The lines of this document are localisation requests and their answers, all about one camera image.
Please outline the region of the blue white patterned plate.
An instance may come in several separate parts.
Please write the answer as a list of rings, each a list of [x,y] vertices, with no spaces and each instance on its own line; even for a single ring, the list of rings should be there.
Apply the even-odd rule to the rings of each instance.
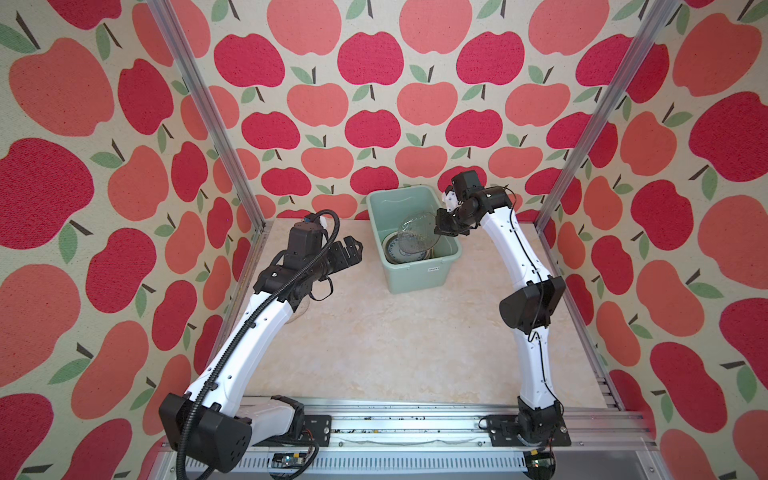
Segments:
[[[383,251],[385,259],[393,265],[407,264],[427,260],[431,257],[431,250],[418,253],[407,253],[400,248],[398,234],[396,232],[388,235],[383,242]]]

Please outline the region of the grey clear glass plate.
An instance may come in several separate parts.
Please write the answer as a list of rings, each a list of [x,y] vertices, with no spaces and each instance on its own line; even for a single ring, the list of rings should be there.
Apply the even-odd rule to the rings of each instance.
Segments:
[[[400,248],[407,253],[431,250],[440,235],[435,232],[436,214],[423,211],[406,218],[398,230]]]

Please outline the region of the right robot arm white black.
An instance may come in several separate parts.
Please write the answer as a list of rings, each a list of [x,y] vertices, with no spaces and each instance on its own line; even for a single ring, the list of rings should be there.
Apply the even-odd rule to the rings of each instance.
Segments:
[[[555,394],[548,353],[551,316],[566,289],[538,258],[523,233],[507,190],[486,187],[473,170],[453,177],[436,214],[435,232],[457,237],[481,228],[493,241],[513,291],[499,303],[505,325],[514,331],[522,386],[517,436],[527,445],[553,439],[563,426],[564,407]]]

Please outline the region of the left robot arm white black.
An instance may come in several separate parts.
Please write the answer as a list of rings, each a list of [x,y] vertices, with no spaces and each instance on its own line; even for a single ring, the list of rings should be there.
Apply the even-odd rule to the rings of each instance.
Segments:
[[[295,479],[316,460],[320,444],[305,426],[302,403],[276,395],[250,417],[237,412],[271,342],[313,295],[314,284],[361,262],[362,243],[352,236],[340,239],[339,231],[339,216],[329,209],[295,223],[286,248],[258,275],[244,314],[204,372],[183,394],[170,393],[162,401],[158,413],[176,452],[177,478],[187,478],[190,458],[205,465],[203,479],[227,473],[251,445],[264,441],[307,450],[304,460],[272,473],[274,479]]]

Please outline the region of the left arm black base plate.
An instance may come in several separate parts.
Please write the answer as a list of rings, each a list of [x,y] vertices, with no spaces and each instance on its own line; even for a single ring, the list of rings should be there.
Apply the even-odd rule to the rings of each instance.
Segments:
[[[316,443],[319,447],[328,447],[332,431],[331,415],[305,415],[301,426],[292,426],[289,432],[273,436],[257,443],[259,447],[299,446],[309,447]]]

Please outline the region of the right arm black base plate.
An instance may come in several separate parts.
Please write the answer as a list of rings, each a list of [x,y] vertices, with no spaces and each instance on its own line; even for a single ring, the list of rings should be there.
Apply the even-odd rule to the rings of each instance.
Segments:
[[[524,412],[523,415],[488,415],[478,426],[489,435],[493,447],[544,448],[572,445],[561,415],[549,418]]]

